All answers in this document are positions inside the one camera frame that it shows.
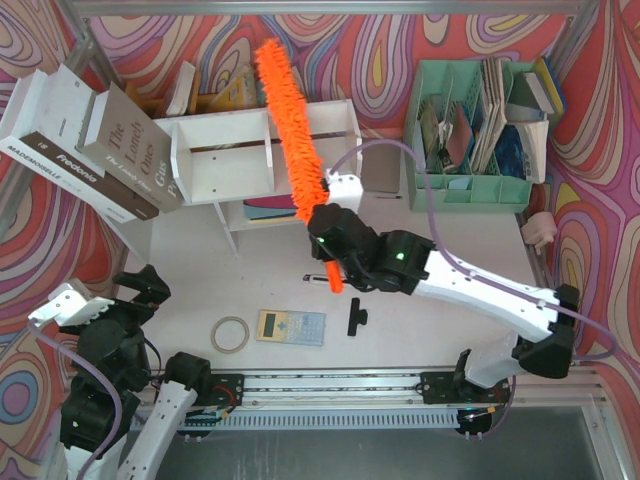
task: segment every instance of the tape ring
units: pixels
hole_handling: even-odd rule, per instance
[[[238,345],[235,348],[222,348],[216,341],[216,334],[218,333],[218,329],[220,328],[220,326],[228,322],[239,323],[240,325],[242,325],[242,328],[244,328],[244,338],[242,339],[242,342],[240,342],[240,345]],[[242,350],[242,348],[244,348],[244,346],[249,341],[249,336],[250,336],[249,325],[247,325],[247,322],[242,320],[240,317],[224,317],[218,320],[216,324],[213,326],[213,328],[211,329],[211,345],[213,345],[213,348],[218,350],[220,353],[226,353],[226,354],[236,353]]]

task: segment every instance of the calculator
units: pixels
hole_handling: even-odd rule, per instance
[[[320,347],[325,317],[324,313],[261,310],[256,338],[263,342]]]

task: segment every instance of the green basket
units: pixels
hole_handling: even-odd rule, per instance
[[[443,109],[450,120],[455,114],[456,104],[461,102],[468,115],[473,115],[482,86],[481,63],[475,60],[422,60],[413,82],[409,110],[404,128],[403,141],[411,148],[416,121],[430,95],[443,97]],[[531,63],[504,62],[503,83],[505,98],[509,98],[515,74],[530,71]],[[416,172],[413,160],[403,152],[409,187],[411,210],[427,210],[427,195],[424,190],[424,175]],[[450,188],[453,180],[467,180],[466,189]],[[440,212],[519,213],[529,204],[531,183],[500,174],[495,156],[492,155],[483,175],[471,173],[464,164],[462,173],[431,173],[433,203]]]

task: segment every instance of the colorful swirl backdrop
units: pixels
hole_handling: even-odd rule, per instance
[[[550,255],[556,277],[579,286],[585,311],[637,358],[640,2],[619,1],[603,4],[582,50],[559,72],[570,108],[535,204],[548,205],[559,224]],[[0,8],[2,108],[16,78],[55,69],[72,40],[45,0],[0,0]],[[527,15],[155,16],[94,18],[91,26],[119,74],[149,98],[164,93],[183,60],[201,70],[203,93],[218,91],[276,36],[310,100],[352,98],[366,134],[399,137],[418,60],[496,54],[531,61],[553,47],[564,22]],[[0,182],[7,165],[0,161]],[[122,251],[89,207],[34,181],[0,247],[0,478],[38,473],[46,418],[68,379],[67,363],[21,333],[26,314],[69,276],[107,293]],[[602,347],[585,332],[580,348]],[[598,368],[637,450],[640,387],[625,362],[617,356]]]

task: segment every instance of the black clip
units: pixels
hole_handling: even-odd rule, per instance
[[[365,309],[360,310],[360,299],[351,299],[351,311],[349,312],[349,329],[347,335],[350,337],[356,336],[356,330],[358,325],[366,325],[369,314]]]

